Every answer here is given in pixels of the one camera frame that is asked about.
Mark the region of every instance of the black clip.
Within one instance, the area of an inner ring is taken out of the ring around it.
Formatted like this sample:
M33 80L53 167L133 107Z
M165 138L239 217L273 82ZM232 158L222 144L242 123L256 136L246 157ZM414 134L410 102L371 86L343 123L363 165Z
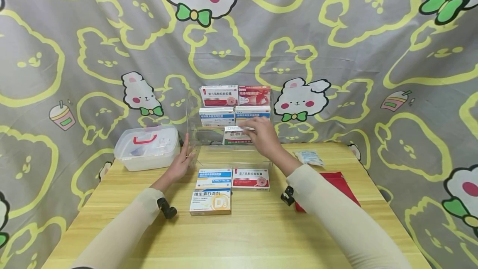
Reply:
M158 208L161 210L161 212L163 212L164 217L166 219L171 219L174 216L176 216L176 214L178 213L176 208L169 206L169 203L166 201L164 197L161 197L160 199L158 199L157 203L158 203Z
M294 188L287 186L285 191L280 195L280 199L283 200L288 206L295 202L295 199L292 197L294 194Z

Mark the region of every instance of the white packet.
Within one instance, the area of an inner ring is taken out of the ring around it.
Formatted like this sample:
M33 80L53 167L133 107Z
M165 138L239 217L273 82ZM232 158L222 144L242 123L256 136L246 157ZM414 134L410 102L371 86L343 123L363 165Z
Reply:
M298 157L299 161L302 162L302 164L311 164L318 166L325 165L315 151L294 151L294 154Z

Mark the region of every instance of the medicine box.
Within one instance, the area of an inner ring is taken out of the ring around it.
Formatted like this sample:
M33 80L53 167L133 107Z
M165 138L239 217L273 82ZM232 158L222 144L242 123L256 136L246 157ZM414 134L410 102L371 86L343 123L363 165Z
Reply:
M270 86L240 86L239 105L270 105Z
M230 188L232 185L232 168L199 169L196 189Z
M269 191L268 169L235 168L232 190Z
M235 125L234 107L199 108L203 127Z
M270 106L237 106L236 107L236 122L245 121L253 117L271 118Z
M199 89L205 107L237 106L238 86L201 86Z
M238 126L227 126L224 127L224 137L222 139L222 144L224 145L234 145L234 144L249 144L252 143L252 140L249 136L242 134L243 128Z
M194 190L189 213L193 216L230 214L231 188Z

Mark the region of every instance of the hand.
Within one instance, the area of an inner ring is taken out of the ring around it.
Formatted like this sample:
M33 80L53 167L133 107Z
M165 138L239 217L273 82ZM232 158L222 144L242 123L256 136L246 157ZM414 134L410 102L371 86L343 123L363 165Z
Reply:
M266 117L255 117L247 121L241 121L239 127L251 127L253 130L244 130L243 133L249 136L256 146L256 149L269 159L280 154L284 149L277 137L276 130Z
M167 171L151 185L151 188L155 188L164 193L173 183L184 177L184 175L188 171L189 164L194 158L194 154L188 154L188 150L189 133L186 133L183 148L180 150L179 155L174 158Z
M272 161L288 177L302 163L290 155L277 137L276 130L266 117L255 117L245 122L240 122L239 127L251 127L253 130L244 130L243 133L249 136L262 156Z

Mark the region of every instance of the red envelope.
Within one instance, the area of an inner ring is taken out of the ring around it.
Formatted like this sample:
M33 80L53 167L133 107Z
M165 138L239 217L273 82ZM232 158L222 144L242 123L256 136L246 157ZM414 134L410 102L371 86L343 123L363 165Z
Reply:
M349 199L353 200L360 207L359 201L352 193L352 190L350 190L350 187L345 181L344 176L341 172L321 172L320 174L322 175L322 177L324 177L324 179L326 179L329 183L342 191L343 194L348 196ZM302 207L297 202L295 202L295 210L297 212L305 212L305 210L302 209Z

